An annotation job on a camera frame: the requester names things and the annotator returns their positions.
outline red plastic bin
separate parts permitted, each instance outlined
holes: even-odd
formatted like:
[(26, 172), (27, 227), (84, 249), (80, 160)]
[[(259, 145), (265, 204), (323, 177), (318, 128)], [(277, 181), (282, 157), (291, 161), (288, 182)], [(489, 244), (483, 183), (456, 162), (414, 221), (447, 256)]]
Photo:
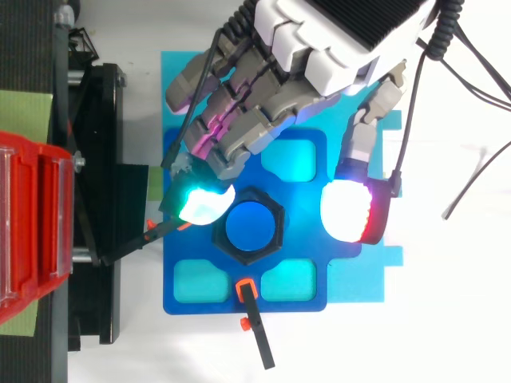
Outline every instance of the red plastic bin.
[(73, 181), (66, 150), (0, 132), (0, 324), (68, 278)]

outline black hexagonal nut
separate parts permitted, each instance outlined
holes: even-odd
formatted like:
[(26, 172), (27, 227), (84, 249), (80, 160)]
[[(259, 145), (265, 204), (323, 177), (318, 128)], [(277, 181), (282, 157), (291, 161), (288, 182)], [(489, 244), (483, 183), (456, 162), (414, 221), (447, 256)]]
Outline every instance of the black hexagonal nut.
[[(227, 235), (227, 219), (231, 211), (238, 205), (246, 202), (257, 202), (264, 205), (273, 215), (275, 220), (275, 232), (270, 242), (262, 249), (255, 251), (244, 251), (234, 246)], [(264, 257), (282, 249), (284, 237), (284, 218), (285, 209), (283, 206), (275, 202), (264, 191), (258, 188), (248, 187), (236, 193), (236, 199), (230, 208), (213, 224), (212, 241), (215, 246), (221, 249), (225, 254), (230, 255), (239, 263), (248, 266)]]

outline black structure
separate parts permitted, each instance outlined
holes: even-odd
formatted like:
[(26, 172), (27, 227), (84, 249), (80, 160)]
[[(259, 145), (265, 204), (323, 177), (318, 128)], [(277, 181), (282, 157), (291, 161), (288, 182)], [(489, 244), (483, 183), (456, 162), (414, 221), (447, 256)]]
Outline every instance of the black structure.
[[(87, 36), (83, 29), (69, 35)], [(69, 56), (69, 146), (85, 159), (75, 184), (69, 351), (80, 349), (81, 335), (98, 335), (100, 344), (119, 336), (121, 262), (107, 266), (101, 256), (142, 234), (149, 173), (120, 164), (124, 74), (115, 64), (92, 66), (98, 57), (90, 41), (89, 48)]]

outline black clamp handle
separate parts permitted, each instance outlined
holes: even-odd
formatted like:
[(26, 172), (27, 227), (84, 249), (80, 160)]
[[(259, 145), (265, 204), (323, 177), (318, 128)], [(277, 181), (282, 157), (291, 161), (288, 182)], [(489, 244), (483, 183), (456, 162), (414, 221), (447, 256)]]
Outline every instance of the black clamp handle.
[(242, 279), (236, 284), (236, 291), (238, 298), (244, 303), (247, 308), (248, 318), (241, 319), (241, 328), (245, 331), (252, 329), (255, 335), (255, 341), (261, 354), (261, 360), (263, 361), (264, 369), (272, 369), (275, 367), (273, 361), (273, 355), (271, 354), (270, 344), (266, 332), (264, 331), (263, 320), (259, 307), (257, 306), (257, 289), (253, 280), (247, 278)]

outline orange clip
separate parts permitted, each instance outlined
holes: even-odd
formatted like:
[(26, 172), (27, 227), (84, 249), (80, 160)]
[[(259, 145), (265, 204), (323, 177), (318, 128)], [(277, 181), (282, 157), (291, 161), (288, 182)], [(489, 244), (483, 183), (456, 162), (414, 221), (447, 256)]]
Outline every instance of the orange clip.
[[(154, 221), (152, 219), (148, 219), (147, 220), (147, 230), (152, 230), (154, 229), (156, 226), (158, 226), (157, 224), (154, 223)], [(144, 235), (144, 239), (146, 241), (149, 241), (149, 236), (148, 235)]]
[(240, 319), (241, 328), (243, 331), (249, 331), (252, 328), (252, 325), (250, 324), (250, 321), (247, 317)]
[(244, 303), (243, 295), (241, 294), (242, 285), (250, 285), (252, 287), (252, 293), (254, 294), (254, 298), (257, 299), (257, 297), (259, 297), (259, 295), (257, 294), (256, 284), (254, 283), (254, 280), (252, 278), (244, 278), (238, 281), (238, 283), (236, 284), (236, 293), (238, 294), (240, 302)]
[(147, 220), (147, 228), (148, 228), (148, 230), (152, 230), (156, 226), (158, 226), (158, 225), (156, 225), (152, 219), (148, 219)]
[(190, 222), (187, 222), (187, 223), (185, 223), (185, 224), (183, 224), (183, 225), (179, 226), (179, 227), (177, 228), (177, 230), (178, 230), (178, 231), (183, 231), (183, 230), (188, 229), (188, 228), (189, 228), (189, 227), (191, 227), (191, 226), (192, 226), (192, 224), (191, 224)]

